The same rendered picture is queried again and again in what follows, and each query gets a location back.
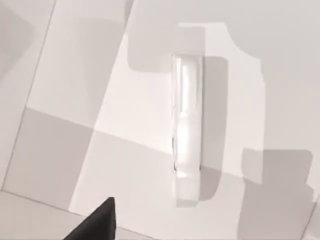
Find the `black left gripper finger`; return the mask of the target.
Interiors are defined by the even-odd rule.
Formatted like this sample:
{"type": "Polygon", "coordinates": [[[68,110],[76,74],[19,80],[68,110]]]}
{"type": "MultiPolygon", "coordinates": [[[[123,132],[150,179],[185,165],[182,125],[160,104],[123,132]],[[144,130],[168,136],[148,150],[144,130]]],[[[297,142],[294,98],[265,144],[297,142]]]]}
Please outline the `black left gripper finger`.
{"type": "Polygon", "coordinates": [[[62,240],[115,240],[116,202],[108,197],[62,240]]]}

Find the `white cabinet door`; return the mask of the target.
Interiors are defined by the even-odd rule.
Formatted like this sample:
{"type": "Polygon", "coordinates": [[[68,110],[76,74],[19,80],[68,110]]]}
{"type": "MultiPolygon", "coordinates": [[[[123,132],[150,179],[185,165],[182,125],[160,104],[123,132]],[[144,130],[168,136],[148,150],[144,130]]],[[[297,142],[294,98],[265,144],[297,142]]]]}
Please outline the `white cabinet door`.
{"type": "Polygon", "coordinates": [[[320,0],[0,0],[0,240],[320,240],[320,0]],[[172,57],[202,56],[200,197],[172,57]]]}

